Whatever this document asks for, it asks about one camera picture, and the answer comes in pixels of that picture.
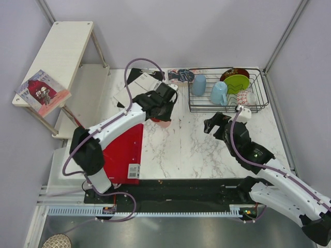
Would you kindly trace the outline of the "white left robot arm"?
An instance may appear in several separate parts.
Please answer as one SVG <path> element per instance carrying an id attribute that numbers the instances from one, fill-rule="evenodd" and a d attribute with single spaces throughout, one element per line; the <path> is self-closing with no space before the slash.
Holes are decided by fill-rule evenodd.
<path id="1" fill-rule="evenodd" d="M 168 126 L 177 91 L 174 84 L 160 83 L 155 90 L 135 96 L 115 116 L 87 129 L 75 129 L 69 157 L 102 203 L 113 199 L 112 184 L 139 183 L 143 124 L 150 119 Z"/>

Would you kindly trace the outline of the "white wooden shelf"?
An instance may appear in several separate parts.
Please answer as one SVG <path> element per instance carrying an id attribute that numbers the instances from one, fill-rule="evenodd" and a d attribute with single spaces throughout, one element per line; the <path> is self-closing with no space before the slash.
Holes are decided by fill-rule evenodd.
<path id="1" fill-rule="evenodd" d="M 70 139 L 78 125 L 88 128 L 99 121 L 97 112 L 110 68 L 93 28 L 92 21 L 55 22 L 24 78 L 28 80 L 42 69 L 71 92 L 72 96 L 61 105 L 54 126 L 38 115 L 19 95 L 13 98 L 14 106 L 24 108 L 40 120 L 54 138 Z M 89 40 L 94 43 L 100 64 L 81 62 Z"/>

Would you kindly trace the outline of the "patterned round object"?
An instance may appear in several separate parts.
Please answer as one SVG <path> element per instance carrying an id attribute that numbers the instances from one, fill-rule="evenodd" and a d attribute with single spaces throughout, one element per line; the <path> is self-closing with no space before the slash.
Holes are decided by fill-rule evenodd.
<path id="1" fill-rule="evenodd" d="M 55 234 L 44 242 L 42 248 L 72 248 L 72 243 L 67 235 Z"/>

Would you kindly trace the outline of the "red white patterned mug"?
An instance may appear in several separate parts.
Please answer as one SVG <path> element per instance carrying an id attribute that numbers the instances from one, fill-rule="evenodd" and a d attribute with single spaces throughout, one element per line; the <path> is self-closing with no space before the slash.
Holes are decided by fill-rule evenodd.
<path id="1" fill-rule="evenodd" d="M 257 103 L 257 96 L 249 90 L 241 90 L 236 95 L 238 105 L 252 106 Z"/>

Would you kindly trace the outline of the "red floral bowl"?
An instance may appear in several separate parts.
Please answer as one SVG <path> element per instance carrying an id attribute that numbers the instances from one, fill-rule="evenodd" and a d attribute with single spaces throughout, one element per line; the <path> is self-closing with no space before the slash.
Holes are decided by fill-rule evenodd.
<path id="1" fill-rule="evenodd" d="M 243 75 L 249 78 L 249 72 L 244 68 L 232 68 L 222 74 L 222 76 L 220 77 L 220 81 L 225 81 L 226 78 L 233 75 Z"/>

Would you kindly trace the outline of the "white paper booklet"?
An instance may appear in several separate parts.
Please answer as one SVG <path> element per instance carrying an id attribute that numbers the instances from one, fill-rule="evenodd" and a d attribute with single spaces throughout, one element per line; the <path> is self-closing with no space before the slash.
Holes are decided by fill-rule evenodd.
<path id="1" fill-rule="evenodd" d="M 137 79 L 135 79 L 132 83 L 128 85 L 129 91 L 131 93 L 131 98 L 133 99 L 139 94 L 154 90 L 158 83 L 158 79 L 155 79 L 147 73 L 143 73 L 141 76 L 139 76 Z M 114 99 L 117 100 L 124 107 L 127 107 L 130 104 L 130 99 L 126 88 L 123 88 L 121 91 L 119 91 L 114 96 Z"/>

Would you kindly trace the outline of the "green plate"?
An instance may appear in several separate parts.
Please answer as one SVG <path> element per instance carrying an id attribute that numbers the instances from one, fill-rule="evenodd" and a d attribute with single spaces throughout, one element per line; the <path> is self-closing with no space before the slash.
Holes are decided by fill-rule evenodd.
<path id="1" fill-rule="evenodd" d="M 249 78 L 243 75 L 233 75 L 224 81 L 228 86 L 228 95 L 236 95 L 241 90 L 246 90 L 249 87 Z"/>

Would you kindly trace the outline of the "blue pink book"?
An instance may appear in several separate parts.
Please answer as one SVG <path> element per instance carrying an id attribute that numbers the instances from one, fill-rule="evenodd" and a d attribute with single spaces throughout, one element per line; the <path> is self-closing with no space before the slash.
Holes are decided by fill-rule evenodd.
<path id="1" fill-rule="evenodd" d="M 204 70 L 197 69 L 169 69 L 167 71 L 168 82 L 177 86 L 193 83 L 194 79 L 203 74 Z"/>

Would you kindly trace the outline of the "light blue mug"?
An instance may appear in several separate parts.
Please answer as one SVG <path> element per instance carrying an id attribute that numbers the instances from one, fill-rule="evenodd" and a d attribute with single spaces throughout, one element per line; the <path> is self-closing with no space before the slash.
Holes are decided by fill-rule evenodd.
<path id="1" fill-rule="evenodd" d="M 227 92 L 228 86 L 225 82 L 219 81 L 215 83 L 210 93 L 210 101 L 217 105 L 227 105 Z"/>

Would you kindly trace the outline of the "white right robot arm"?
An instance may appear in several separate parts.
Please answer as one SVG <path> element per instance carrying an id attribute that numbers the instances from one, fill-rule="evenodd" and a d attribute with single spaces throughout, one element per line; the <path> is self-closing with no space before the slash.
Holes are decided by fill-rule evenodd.
<path id="1" fill-rule="evenodd" d="M 204 120 L 204 133 L 218 129 L 214 138 L 226 144 L 232 157 L 255 177 L 246 177 L 237 190 L 238 200 L 266 205 L 295 222 L 303 233 L 320 246 L 330 243 L 330 198 L 317 192 L 276 159 L 262 145 L 251 140 L 246 109 L 235 117 L 217 112 Z"/>

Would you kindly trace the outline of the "black clipboard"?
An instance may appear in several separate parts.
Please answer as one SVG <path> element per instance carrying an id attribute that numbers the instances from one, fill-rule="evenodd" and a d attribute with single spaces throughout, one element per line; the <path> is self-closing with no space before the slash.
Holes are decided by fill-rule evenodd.
<path id="1" fill-rule="evenodd" d="M 139 94 L 154 90 L 159 82 L 163 81 L 164 73 L 160 71 L 151 71 L 147 69 L 132 68 L 127 78 L 128 88 L 132 98 Z M 114 99 L 117 101 L 117 107 L 125 108 L 129 105 L 129 96 L 127 87 L 120 90 Z"/>

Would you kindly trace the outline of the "red folder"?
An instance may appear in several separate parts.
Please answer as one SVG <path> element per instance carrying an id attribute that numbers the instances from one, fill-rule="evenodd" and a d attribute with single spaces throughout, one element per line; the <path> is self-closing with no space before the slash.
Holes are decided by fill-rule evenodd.
<path id="1" fill-rule="evenodd" d="M 103 151 L 103 168 L 112 184 L 139 184 L 143 130 L 143 124 L 132 127 Z"/>

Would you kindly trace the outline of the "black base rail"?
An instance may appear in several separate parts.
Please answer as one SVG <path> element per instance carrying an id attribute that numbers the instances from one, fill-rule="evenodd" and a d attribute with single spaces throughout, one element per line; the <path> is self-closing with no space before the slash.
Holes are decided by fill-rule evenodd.
<path id="1" fill-rule="evenodd" d="M 242 179 L 146 179 L 110 188 L 106 196 L 87 190 L 84 203 L 136 210 L 229 210 L 231 205 L 256 205 L 238 186 Z"/>

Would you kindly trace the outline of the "pink plastic cup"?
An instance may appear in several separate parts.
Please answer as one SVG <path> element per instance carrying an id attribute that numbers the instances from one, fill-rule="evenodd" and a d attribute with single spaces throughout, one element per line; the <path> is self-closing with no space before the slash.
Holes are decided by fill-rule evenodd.
<path id="1" fill-rule="evenodd" d="M 151 118 L 151 121 L 155 124 L 159 125 L 162 128 L 168 128 L 171 124 L 171 121 L 162 121 L 156 118 Z"/>

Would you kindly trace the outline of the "red illustrated book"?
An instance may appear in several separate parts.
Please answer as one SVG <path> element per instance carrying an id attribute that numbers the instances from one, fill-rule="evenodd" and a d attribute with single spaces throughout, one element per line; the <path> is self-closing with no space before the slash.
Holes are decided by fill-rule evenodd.
<path id="1" fill-rule="evenodd" d="M 46 117 L 71 97 L 69 90 L 43 70 L 23 82 L 15 92 L 41 117 Z"/>

